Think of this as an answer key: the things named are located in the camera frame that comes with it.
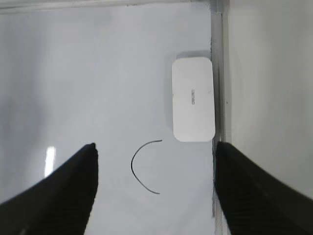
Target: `white wall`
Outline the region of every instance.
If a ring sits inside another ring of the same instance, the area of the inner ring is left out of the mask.
[[[313,198],[313,1],[230,0],[229,141]]]
[[[209,55],[206,3],[0,15],[0,201],[96,142],[99,188],[87,235],[213,234],[212,143],[173,136],[176,56]],[[142,149],[145,142],[163,139]]]

